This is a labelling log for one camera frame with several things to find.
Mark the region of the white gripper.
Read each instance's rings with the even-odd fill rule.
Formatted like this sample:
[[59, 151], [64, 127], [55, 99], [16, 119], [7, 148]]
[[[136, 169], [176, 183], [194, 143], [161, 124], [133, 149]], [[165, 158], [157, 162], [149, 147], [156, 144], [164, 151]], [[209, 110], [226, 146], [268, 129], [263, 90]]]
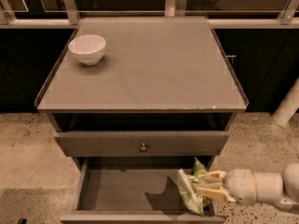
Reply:
[[248, 169], [234, 169], [228, 174], [222, 170], [212, 171], [200, 175], [200, 178], [209, 184], [222, 184], [225, 179], [225, 187], [228, 190], [224, 188], [195, 188], [198, 194], [216, 202], [231, 202], [241, 205], [253, 205], [257, 202], [255, 176], [253, 172]]

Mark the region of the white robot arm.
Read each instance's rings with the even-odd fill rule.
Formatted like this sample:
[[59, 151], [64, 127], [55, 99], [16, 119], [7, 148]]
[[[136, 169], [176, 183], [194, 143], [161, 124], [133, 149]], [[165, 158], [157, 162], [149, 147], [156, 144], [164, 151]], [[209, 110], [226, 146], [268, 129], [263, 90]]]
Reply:
[[282, 174], [254, 173], [234, 169], [229, 173], [214, 171], [202, 175], [207, 181], [195, 190], [218, 202], [236, 202], [243, 205], [268, 203], [286, 212], [298, 211], [299, 165], [288, 164]]

